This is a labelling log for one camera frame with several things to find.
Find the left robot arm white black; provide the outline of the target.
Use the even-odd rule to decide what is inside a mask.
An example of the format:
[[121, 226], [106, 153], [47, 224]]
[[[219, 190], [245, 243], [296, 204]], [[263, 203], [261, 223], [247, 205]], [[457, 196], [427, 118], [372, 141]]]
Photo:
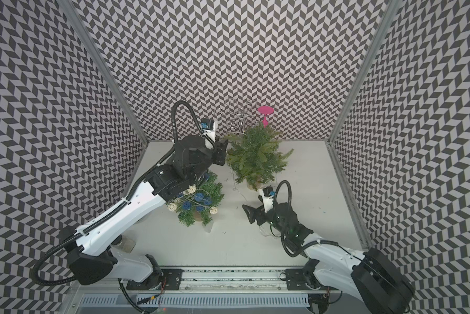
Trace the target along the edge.
[[[151, 255], [116, 252], [111, 244], [153, 210], [189, 188], [200, 187], [212, 165], [224, 165], [228, 145], [226, 140], [217, 138], [216, 121], [198, 119], [186, 101], [173, 105], [171, 119], [172, 148], [110, 209], [76, 228], [63, 229], [59, 234], [60, 244], [48, 250], [32, 267], [30, 278], [35, 284], [48, 287], [77, 281], [91, 285], [115, 278], [156, 286], [162, 273]], [[67, 252], [72, 276], [54, 281], [41, 278], [41, 268], [61, 250]]]

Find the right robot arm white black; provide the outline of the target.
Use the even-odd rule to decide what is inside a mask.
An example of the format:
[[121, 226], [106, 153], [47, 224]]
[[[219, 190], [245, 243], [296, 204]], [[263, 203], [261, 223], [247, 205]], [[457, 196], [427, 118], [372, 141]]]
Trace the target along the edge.
[[362, 301], [371, 313], [408, 313], [415, 295], [409, 279], [380, 250], [342, 247], [305, 227], [292, 208], [292, 188], [284, 180], [259, 191], [261, 206], [243, 205], [251, 224], [268, 224], [285, 253], [303, 256], [302, 269], [311, 289], [332, 287]]

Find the dark green christmas tree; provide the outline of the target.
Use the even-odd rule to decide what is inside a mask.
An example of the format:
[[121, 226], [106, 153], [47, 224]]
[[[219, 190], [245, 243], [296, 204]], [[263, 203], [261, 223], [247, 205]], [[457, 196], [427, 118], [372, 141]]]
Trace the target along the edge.
[[196, 222], [207, 226], [219, 212], [223, 199], [223, 185], [218, 181], [218, 175], [208, 171], [197, 185], [181, 192], [172, 201], [168, 201], [166, 206], [170, 212], [177, 215], [179, 222], [187, 227]]

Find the rattan ball string light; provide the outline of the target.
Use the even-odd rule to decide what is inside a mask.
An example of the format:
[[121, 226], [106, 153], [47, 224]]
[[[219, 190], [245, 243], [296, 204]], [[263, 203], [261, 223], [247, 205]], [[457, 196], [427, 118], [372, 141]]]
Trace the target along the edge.
[[222, 188], [222, 184], [218, 182], [218, 175], [209, 171], [203, 175], [199, 184], [190, 186], [172, 201], [168, 201], [166, 206], [169, 211], [176, 213], [186, 211], [201, 215], [216, 215], [224, 198]]

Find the thin wire fairy light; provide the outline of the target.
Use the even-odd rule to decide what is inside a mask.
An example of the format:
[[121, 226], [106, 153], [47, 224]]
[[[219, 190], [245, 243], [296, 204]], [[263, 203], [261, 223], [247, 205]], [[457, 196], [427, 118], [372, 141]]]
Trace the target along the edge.
[[[241, 195], [241, 197], [245, 200], [245, 203], [247, 203], [248, 199], [244, 195], [244, 192], [247, 192], [249, 189], [248, 188], [243, 188], [243, 187], [240, 188], [239, 184], [236, 183], [235, 173], [232, 172], [231, 174], [232, 174], [232, 177], [233, 177], [233, 191], [238, 192]], [[274, 233], [274, 231], [273, 231], [273, 229], [270, 225], [263, 224], [262, 226], [259, 226], [259, 231], [264, 237], [271, 237], [271, 238], [274, 238], [274, 239], [278, 239], [279, 236], [280, 236], [280, 234]]]

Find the light green fern tree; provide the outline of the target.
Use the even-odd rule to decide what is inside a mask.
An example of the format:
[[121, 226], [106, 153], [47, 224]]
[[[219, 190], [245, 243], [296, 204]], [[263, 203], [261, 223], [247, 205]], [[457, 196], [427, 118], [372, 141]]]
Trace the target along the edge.
[[294, 150], [281, 152], [280, 137], [280, 132], [262, 124], [252, 126], [244, 133], [224, 136], [230, 143], [226, 163], [235, 175], [236, 183], [246, 182], [249, 189], [258, 190], [286, 169]]

